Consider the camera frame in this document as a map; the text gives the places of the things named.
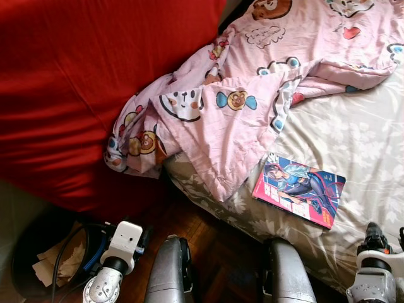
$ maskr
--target comic book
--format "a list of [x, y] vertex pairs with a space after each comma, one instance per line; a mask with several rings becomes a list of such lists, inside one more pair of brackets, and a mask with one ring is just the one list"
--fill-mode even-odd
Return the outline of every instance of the comic book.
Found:
[[252, 195], [331, 229], [345, 178], [270, 154]]

